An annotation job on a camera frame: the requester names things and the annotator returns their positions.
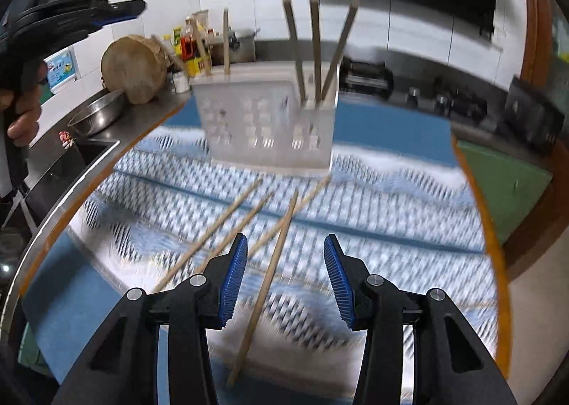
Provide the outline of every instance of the metal bowl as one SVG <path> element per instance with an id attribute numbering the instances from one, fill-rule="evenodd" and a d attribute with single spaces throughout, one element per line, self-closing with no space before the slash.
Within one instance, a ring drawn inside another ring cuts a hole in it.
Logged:
<path id="1" fill-rule="evenodd" d="M 115 90 L 86 106 L 73 116 L 67 126 L 78 135 L 89 137 L 113 124 L 121 115 L 123 108 L 124 91 Z"/>

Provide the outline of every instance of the chopstick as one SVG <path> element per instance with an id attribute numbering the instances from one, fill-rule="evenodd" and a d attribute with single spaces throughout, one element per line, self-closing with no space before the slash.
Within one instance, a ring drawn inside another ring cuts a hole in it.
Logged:
<path id="1" fill-rule="evenodd" d="M 267 272 L 265 273 L 265 278 L 263 278 L 263 283 L 261 284 L 261 289 L 259 290 L 259 296 L 257 296 L 257 300 L 255 301 L 255 306 L 252 310 L 251 318 L 249 320 L 249 324 L 247 325 L 247 329 L 245 330 L 245 335 L 243 336 L 241 347 L 239 348 L 237 357 L 235 357 L 235 360 L 233 361 L 231 373 L 229 374 L 229 378 L 227 380 L 228 386 L 232 386 L 235 384 L 235 380 L 239 376 L 241 367 L 243 367 L 243 363 L 245 361 L 245 357 L 247 356 L 247 352 L 249 351 L 249 347 L 251 347 L 252 335 L 255 332 L 255 328 L 257 327 L 259 318 L 261 317 L 261 311 L 263 310 L 263 305 L 265 304 L 265 300 L 267 299 L 268 289 L 270 288 L 272 279 L 274 278 L 275 272 L 277 271 L 277 265 L 281 257 L 283 246 L 285 245 L 284 243 L 286 240 L 286 236 L 288 234 L 288 228 L 290 227 L 290 222 L 292 220 L 294 207 L 297 204 L 297 199 L 298 199 L 298 190 L 295 190 L 290 202 L 288 203 L 288 209 L 286 211 L 286 214 L 283 217 L 284 222 L 281 228 L 281 233 L 279 234 L 279 239 L 277 240 L 277 244 L 275 245 L 275 250 L 272 252 L 271 260 L 268 263 Z"/>
<path id="2" fill-rule="evenodd" d="M 314 54 L 314 99 L 318 104 L 322 98 L 322 57 L 320 51 L 320 0 L 310 0 L 310 20 L 312 22 L 312 51 Z"/>
<path id="3" fill-rule="evenodd" d="M 195 242 L 190 249 L 188 250 L 188 252 L 186 252 L 182 257 L 180 257 L 180 259 L 178 259 L 178 261 L 176 262 L 176 265 L 174 265 L 169 271 L 168 273 L 166 273 L 166 276 L 164 276 L 159 282 L 158 284 L 153 288 L 152 292 L 153 293 L 157 293 L 158 291 L 161 291 L 167 284 L 168 282 L 172 279 L 172 277 L 174 275 L 176 275 L 176 273 L 178 272 L 178 270 L 180 270 L 185 264 L 186 262 L 188 262 L 190 260 L 190 258 L 202 247 L 204 246 L 204 243 L 215 233 L 215 230 L 217 230 L 221 225 L 223 225 L 223 223 L 227 220 L 227 217 L 229 217 L 230 215 L 232 215 L 232 213 L 235 211 L 235 209 L 237 209 L 241 203 L 243 203 L 243 201 L 247 198 L 247 196 L 249 196 L 249 194 L 256 189 L 259 184 L 261 183 L 261 179 L 256 179 L 243 193 L 241 193 L 241 195 L 239 195 L 235 201 L 233 201 L 233 203 L 228 206 L 216 219 L 216 221 L 212 224 L 212 226 L 210 226 L 204 233 L 202 236 L 200 236 L 197 239 L 197 242 Z"/>
<path id="4" fill-rule="evenodd" d="M 312 201 L 312 199 L 318 194 L 318 192 L 320 190 L 322 190 L 324 187 L 326 187 L 331 180 L 331 176 L 326 176 L 324 179 L 322 179 L 320 182 L 317 183 L 317 185 L 314 187 L 314 189 L 312 189 L 311 192 L 309 192 L 303 199 L 302 201 L 297 204 L 297 207 L 294 208 L 294 212 L 292 213 L 292 215 L 296 215 L 298 214 L 298 212 L 302 211 L 307 205 L 308 203 L 310 203 Z M 258 240 L 257 242 L 255 242 L 254 245 L 252 245 L 251 248 L 249 248 L 248 251 L 248 259 L 250 259 L 251 257 L 253 257 L 255 255 L 255 253 L 264 245 L 266 245 L 266 243 L 271 240 L 277 233 L 278 231 L 281 229 L 281 227 L 284 224 L 285 219 L 281 218 L 280 220 L 278 220 L 277 223 L 275 223 L 267 232 L 265 232 Z"/>
<path id="5" fill-rule="evenodd" d="M 209 60 L 208 56 L 206 55 L 206 48 L 204 47 L 204 43 L 201 42 L 201 34 L 200 34 L 200 29 L 197 26 L 197 20 L 194 17 L 191 17 L 190 23 L 192 24 L 192 33 L 197 43 L 197 49 L 199 50 L 200 56 L 204 62 L 204 70 L 206 71 L 206 76 L 211 76 L 212 75 L 211 66 L 209 65 Z"/>
<path id="6" fill-rule="evenodd" d="M 229 74 L 229 9 L 223 9 L 223 71 Z"/>
<path id="7" fill-rule="evenodd" d="M 336 73 L 335 69 L 338 67 L 338 63 L 340 63 L 340 59 L 342 58 L 344 47 L 346 46 L 346 42 L 348 42 L 348 36 L 350 35 L 350 31 L 352 30 L 354 20 L 356 19 L 356 13 L 359 5 L 360 3 L 358 0 L 352 0 L 352 2 L 350 3 L 348 16 L 346 16 L 344 28 L 342 29 L 342 34 L 340 34 L 340 39 L 338 40 L 338 46 L 336 47 L 336 51 L 334 52 L 334 56 L 332 57 L 332 61 L 330 62 L 330 68 L 328 69 L 328 74 L 326 75 L 326 79 L 324 80 L 324 86 L 322 87 L 322 100 L 326 99 L 328 90 L 332 85 L 332 79 L 334 79 L 334 75 Z"/>
<path id="8" fill-rule="evenodd" d="M 197 268 L 197 270 L 194 273 L 202 273 L 205 270 L 209 260 L 213 259 L 216 256 L 219 256 L 223 252 L 225 247 L 235 239 L 235 235 L 241 232 L 241 230 L 243 230 L 243 228 L 245 228 L 245 226 L 249 222 L 251 222 L 251 220 L 259 213 L 261 209 L 263 209 L 265 204 L 267 204 L 267 201 L 270 200 L 273 195 L 274 192 L 269 192 L 267 195 L 265 195 L 265 197 L 259 201 L 259 203 L 257 204 L 257 206 L 254 207 L 254 209 L 252 209 L 245 217 L 243 217 L 243 219 L 237 225 L 235 225 L 231 230 L 229 230 L 229 232 L 227 232 L 227 235 L 220 243 L 220 245 L 210 252 L 207 259 L 204 260 L 203 263 L 201 263 L 201 265 Z"/>
<path id="9" fill-rule="evenodd" d="M 283 0 L 284 16 L 286 17 L 286 23 L 288 25 L 288 34 L 290 36 L 290 44 L 292 47 L 292 53 L 294 54 L 294 61 L 297 68 L 297 81 L 298 81 L 298 92 L 301 95 L 301 105 L 306 103 L 306 90 L 304 88 L 304 75 L 302 73 L 302 60 L 301 54 L 298 50 L 298 34 L 297 25 L 294 21 L 294 12 L 292 11 L 292 0 Z"/>

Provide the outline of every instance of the white plastic container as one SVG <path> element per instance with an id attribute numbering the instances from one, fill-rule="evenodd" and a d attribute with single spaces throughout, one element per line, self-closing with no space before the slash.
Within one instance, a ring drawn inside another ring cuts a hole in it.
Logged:
<path id="1" fill-rule="evenodd" d="M 329 63 L 322 64 L 322 77 Z M 240 63 L 225 75 L 193 80 L 201 125 L 216 162 L 292 175 L 325 174 L 332 156 L 338 69 L 315 105 L 314 62 L 303 63 L 307 96 L 301 105 L 294 62 Z"/>

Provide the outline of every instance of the wooden door frame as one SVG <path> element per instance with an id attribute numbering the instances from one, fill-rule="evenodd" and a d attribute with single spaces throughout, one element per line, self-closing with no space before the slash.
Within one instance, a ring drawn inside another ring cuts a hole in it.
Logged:
<path id="1" fill-rule="evenodd" d="M 543 89 L 551 62 L 550 0 L 526 0 L 526 5 L 526 46 L 520 79 Z M 558 141 L 544 163 L 553 179 L 503 246 L 510 280 L 530 268 L 569 226 L 569 150 Z"/>

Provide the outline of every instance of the cabinet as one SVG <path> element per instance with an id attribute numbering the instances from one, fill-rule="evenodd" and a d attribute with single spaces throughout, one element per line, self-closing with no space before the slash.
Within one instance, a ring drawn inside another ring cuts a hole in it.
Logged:
<path id="1" fill-rule="evenodd" d="M 458 142 L 482 191 L 500 243 L 536 205 L 551 181 L 546 170 L 468 142 Z"/>

